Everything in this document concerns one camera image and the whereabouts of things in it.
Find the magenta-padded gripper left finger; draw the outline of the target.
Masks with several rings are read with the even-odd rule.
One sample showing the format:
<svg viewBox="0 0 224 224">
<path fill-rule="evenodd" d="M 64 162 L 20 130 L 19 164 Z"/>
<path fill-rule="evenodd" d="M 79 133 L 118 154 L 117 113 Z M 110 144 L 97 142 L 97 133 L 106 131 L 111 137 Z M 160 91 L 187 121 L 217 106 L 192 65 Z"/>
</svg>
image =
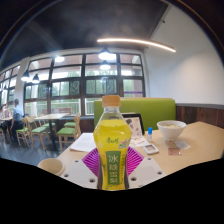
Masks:
<svg viewBox="0 0 224 224">
<path fill-rule="evenodd" d="M 84 188 L 97 189 L 99 186 L 100 161 L 97 149 L 78 152 L 66 149 L 60 160 L 65 166 L 62 177 Z"/>
</svg>

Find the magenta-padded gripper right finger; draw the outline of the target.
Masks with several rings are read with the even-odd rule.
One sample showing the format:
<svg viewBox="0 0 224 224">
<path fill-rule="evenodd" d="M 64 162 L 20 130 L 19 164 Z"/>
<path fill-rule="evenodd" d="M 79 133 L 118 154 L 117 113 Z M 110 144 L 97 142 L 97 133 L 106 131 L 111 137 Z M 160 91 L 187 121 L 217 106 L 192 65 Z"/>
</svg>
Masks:
<svg viewBox="0 0 224 224">
<path fill-rule="evenodd" d="M 128 189 L 140 188 L 166 176 L 162 168 L 151 157 L 144 157 L 129 147 L 126 158 L 126 176 Z"/>
</svg>

